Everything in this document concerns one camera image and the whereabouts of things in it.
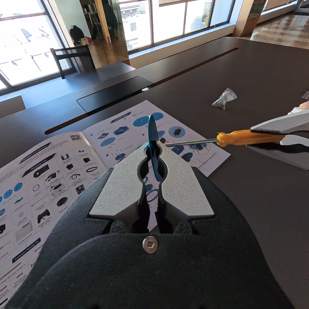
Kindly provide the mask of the black frame chair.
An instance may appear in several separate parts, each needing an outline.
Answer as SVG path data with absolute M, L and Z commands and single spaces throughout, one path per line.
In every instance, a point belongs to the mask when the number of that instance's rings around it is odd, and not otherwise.
M 65 79 L 66 75 L 73 73 L 85 73 L 95 70 L 95 65 L 88 45 L 80 45 L 73 48 L 50 49 L 60 76 Z

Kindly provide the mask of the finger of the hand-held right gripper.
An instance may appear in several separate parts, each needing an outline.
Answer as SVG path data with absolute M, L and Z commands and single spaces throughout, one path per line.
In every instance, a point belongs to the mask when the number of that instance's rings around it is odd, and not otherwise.
M 309 170 L 309 139 L 286 135 L 280 143 L 261 144 L 263 154 L 296 167 Z
M 253 133 L 287 135 L 309 131 L 309 110 L 292 113 L 251 127 Z

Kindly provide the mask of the black backpack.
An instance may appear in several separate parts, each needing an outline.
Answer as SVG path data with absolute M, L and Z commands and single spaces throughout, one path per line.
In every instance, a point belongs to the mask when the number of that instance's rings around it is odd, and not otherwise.
M 85 37 L 83 31 L 76 25 L 74 25 L 73 28 L 69 30 L 69 33 L 73 40 L 74 45 L 80 44 L 78 42 Z

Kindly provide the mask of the grey desk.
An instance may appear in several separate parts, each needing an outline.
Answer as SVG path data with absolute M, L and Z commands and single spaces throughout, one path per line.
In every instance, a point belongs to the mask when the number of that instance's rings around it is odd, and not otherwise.
M 197 80 L 193 73 L 187 72 L 198 67 L 206 68 L 207 63 L 235 51 L 231 47 L 219 46 L 226 39 L 220 38 L 135 70 L 126 64 L 114 63 L 96 72 L 47 82 L 43 87 L 47 90 L 34 90 L 42 104 L 1 118 L 1 168 L 48 138 L 81 132 L 145 100 L 174 117 L 179 116 L 180 102 L 176 102 L 176 97 L 184 100 L 184 86 L 178 90 L 169 80 L 191 75 Z M 89 113 L 78 103 L 78 99 L 104 89 L 120 88 L 120 84 L 138 76 L 151 82 L 149 90 L 130 90 L 130 94 L 116 95 L 116 100 Z
M 184 86 L 180 115 L 173 116 L 203 137 L 213 137 L 219 130 L 248 129 L 266 120 L 283 116 L 308 90 L 308 49 L 287 47 L 227 37 L 220 47 L 234 52 L 193 71 L 193 76 L 178 76 L 169 82 L 179 90 Z M 232 89 L 237 98 L 226 103 L 225 110 L 212 106 L 222 93 Z M 257 240 L 257 257 L 266 262 L 275 280 L 295 308 L 308 308 L 308 171 L 267 157 L 246 146 L 228 146 L 231 157 L 210 175 L 207 189 L 215 206 L 232 201 L 251 227 Z M 162 239 L 158 252 L 145 253 L 139 234 L 118 234 L 115 240 L 101 235 L 97 252 L 105 257 L 117 253 L 109 271 L 103 272 L 104 260 L 98 262 L 100 282 L 112 291 L 115 300 L 106 301 L 115 308 L 274 308 L 266 296 L 252 304 L 244 295 L 239 304 L 223 304 L 228 297 L 225 284 L 236 283 L 233 299 L 245 293 L 253 283 L 237 275 L 240 259 L 253 267 L 256 255 L 249 257 L 249 234 L 236 237 L 219 225 L 217 219 L 197 221 L 193 229 L 202 244 L 185 239 L 189 235 L 155 235 Z

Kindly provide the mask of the printed instruction booklet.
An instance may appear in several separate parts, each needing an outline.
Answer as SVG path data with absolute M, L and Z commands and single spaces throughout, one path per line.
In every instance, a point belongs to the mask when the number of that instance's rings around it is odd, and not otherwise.
M 150 114 L 162 143 L 204 139 L 144 101 L 82 132 L 51 137 L 1 168 L 1 308 L 25 280 L 73 200 L 148 142 Z

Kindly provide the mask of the yellow handled screwdriver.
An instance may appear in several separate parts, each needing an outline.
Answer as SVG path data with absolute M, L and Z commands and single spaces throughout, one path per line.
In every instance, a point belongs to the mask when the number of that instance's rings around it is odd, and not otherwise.
M 219 146 L 226 145 L 252 145 L 261 143 L 280 142 L 285 135 L 253 133 L 250 130 L 234 131 L 232 133 L 219 133 L 214 139 L 196 140 L 196 141 L 182 141 L 176 143 L 165 144 L 167 147 L 174 147 L 179 145 L 194 145 L 199 143 L 216 142 Z

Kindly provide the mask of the large glass window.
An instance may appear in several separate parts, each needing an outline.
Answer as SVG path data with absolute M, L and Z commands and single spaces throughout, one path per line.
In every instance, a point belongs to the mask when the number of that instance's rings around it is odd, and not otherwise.
M 51 48 L 65 47 L 48 1 L 0 1 L 1 93 L 60 76 Z

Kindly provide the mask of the window with roller blinds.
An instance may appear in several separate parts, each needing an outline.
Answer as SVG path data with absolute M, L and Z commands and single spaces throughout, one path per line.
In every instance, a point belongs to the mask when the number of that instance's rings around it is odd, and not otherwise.
M 127 50 L 145 49 L 225 25 L 235 1 L 117 1 Z

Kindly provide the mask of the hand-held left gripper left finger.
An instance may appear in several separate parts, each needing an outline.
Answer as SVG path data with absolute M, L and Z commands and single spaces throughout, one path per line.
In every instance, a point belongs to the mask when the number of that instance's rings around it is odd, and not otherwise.
M 115 165 L 97 200 L 90 217 L 122 221 L 132 227 L 136 221 L 148 227 L 150 209 L 143 179 L 149 173 L 149 143 L 145 143 Z

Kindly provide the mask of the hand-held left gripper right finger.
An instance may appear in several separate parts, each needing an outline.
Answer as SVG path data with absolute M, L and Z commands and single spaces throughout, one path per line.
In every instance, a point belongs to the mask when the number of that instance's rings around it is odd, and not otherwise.
M 159 227 L 176 227 L 181 221 L 214 217 L 214 212 L 191 166 L 160 141 L 156 142 L 159 186 L 156 220 Z

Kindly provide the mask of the small blue round plate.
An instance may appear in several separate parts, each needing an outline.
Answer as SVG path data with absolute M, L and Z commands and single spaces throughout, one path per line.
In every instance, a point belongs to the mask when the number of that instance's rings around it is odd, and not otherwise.
M 159 159 L 159 155 L 162 152 L 162 149 L 158 146 L 157 143 L 159 136 L 153 115 L 150 115 L 148 120 L 148 138 L 153 172 L 156 180 L 160 182 L 165 176 L 165 167 L 163 162 Z

